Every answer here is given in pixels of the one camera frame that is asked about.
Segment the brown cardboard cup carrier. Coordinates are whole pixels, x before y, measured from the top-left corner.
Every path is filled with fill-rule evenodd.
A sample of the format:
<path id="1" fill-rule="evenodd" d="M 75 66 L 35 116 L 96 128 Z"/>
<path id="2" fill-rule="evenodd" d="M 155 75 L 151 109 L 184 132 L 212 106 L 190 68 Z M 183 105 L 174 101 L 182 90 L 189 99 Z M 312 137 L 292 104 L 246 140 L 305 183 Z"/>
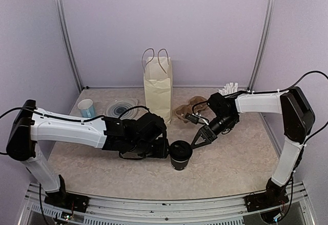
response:
<path id="1" fill-rule="evenodd" d="M 193 112 L 200 113 L 206 110 L 208 108 L 206 100 L 207 99 L 202 96 L 194 96 L 188 101 L 188 104 L 177 107 L 174 110 L 174 115 L 184 123 L 188 123 L 190 121 L 185 118 L 186 114 L 192 114 Z"/>

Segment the cream paper takeout bag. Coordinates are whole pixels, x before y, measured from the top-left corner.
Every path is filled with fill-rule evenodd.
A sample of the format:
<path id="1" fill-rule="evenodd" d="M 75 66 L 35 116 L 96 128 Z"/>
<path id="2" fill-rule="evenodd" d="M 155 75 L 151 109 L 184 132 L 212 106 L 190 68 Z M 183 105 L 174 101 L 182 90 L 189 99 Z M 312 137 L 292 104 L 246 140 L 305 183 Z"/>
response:
<path id="1" fill-rule="evenodd" d="M 147 48 L 141 56 L 146 106 L 164 119 L 172 120 L 173 67 L 165 48 L 155 52 Z"/>

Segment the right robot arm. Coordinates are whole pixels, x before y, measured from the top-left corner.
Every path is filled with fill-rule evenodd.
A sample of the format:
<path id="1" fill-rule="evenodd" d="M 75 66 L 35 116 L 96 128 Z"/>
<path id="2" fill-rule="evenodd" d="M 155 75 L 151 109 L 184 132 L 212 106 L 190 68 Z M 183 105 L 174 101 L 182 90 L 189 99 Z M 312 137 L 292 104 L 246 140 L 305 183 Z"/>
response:
<path id="1" fill-rule="evenodd" d="M 311 131 L 315 114 L 303 91 L 296 84 L 276 91 L 238 91 L 228 95 L 217 92 L 205 104 L 215 114 L 215 118 L 210 122 L 205 121 L 198 130 L 191 143 L 193 149 L 209 145 L 220 133 L 231 131 L 239 122 L 240 114 L 272 113 L 282 116 L 284 146 L 277 168 L 268 181 L 270 189 L 262 195 L 262 202 L 268 207 L 274 206 L 282 198 L 280 189 L 293 177 L 307 141 L 327 127 L 324 124 L 317 131 Z"/>

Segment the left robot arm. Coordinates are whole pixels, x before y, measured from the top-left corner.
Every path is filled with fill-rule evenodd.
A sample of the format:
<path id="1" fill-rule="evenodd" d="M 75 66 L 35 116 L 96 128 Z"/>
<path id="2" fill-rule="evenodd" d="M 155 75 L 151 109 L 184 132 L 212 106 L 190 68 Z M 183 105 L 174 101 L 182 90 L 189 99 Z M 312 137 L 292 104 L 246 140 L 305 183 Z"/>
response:
<path id="1" fill-rule="evenodd" d="M 18 111 L 5 154 L 20 161 L 38 180 L 44 191 L 61 207 L 68 206 L 72 196 L 66 191 L 64 179 L 56 175 L 40 147 L 39 141 L 61 141 L 81 144 L 103 151 L 126 153 L 137 159 L 167 158 L 169 142 L 164 119 L 147 112 L 138 119 L 125 119 L 123 115 L 93 118 L 75 117 L 48 112 L 27 100 L 22 107 L 3 113 L 1 117 Z"/>

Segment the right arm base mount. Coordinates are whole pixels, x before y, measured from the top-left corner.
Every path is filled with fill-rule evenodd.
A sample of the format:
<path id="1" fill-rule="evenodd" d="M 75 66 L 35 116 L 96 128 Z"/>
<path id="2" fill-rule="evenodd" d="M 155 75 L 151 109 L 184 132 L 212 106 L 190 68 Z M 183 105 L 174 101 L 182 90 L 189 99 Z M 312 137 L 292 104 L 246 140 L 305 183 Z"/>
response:
<path id="1" fill-rule="evenodd" d="M 245 196 L 244 202 L 247 211 L 254 212 L 288 203 L 289 198 L 287 194 L 281 194 L 278 197 L 269 198 L 266 192 L 263 192 Z"/>

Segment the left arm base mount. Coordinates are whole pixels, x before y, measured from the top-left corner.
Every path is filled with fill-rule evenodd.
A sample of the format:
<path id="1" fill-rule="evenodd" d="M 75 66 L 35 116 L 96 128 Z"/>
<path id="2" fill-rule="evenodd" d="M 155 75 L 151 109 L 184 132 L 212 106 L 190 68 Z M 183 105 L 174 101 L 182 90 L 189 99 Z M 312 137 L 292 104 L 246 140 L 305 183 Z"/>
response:
<path id="1" fill-rule="evenodd" d="M 88 196 L 68 192 L 46 193 L 45 197 L 46 204 L 82 213 L 86 212 L 89 200 L 90 198 Z"/>

